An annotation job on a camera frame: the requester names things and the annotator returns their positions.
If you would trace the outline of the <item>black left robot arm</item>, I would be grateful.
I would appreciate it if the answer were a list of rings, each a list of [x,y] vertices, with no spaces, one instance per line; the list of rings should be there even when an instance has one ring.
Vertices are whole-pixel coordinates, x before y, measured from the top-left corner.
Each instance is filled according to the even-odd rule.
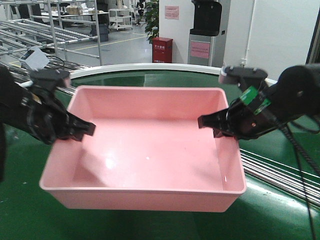
[[[81,141],[93,136],[95,124],[68,112],[55,96],[58,87],[71,84],[70,72],[40,69],[30,72],[31,85],[21,86],[6,67],[0,68],[0,177],[5,175],[5,125],[20,129],[35,139],[53,144],[57,139]]]

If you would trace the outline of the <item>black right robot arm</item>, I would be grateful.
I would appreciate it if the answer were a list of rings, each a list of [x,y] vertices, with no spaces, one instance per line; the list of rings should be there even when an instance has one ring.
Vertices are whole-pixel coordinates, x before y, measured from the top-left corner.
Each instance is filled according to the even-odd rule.
[[[257,139],[304,115],[320,114],[320,66],[285,69],[275,84],[266,82],[261,68],[227,66],[219,81],[237,85],[242,94],[226,109],[198,117],[200,129],[213,129],[216,138]]]

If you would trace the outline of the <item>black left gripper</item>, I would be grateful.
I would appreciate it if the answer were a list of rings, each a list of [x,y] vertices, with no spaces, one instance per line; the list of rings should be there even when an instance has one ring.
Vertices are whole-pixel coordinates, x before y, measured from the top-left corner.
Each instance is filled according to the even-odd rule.
[[[56,89],[38,84],[22,88],[21,106],[30,134],[47,145],[57,139],[81,142],[84,135],[93,136],[96,125],[68,112],[56,98]]]

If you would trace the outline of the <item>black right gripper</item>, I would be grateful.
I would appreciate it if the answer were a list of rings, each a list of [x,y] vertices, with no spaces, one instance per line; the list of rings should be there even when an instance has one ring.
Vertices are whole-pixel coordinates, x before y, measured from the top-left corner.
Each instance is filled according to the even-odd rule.
[[[276,125],[265,117],[260,107],[267,107],[265,98],[256,96],[250,102],[240,98],[234,100],[228,110],[223,109],[197,118],[198,128],[211,128],[214,138],[235,136],[237,139],[257,139],[276,129]]]

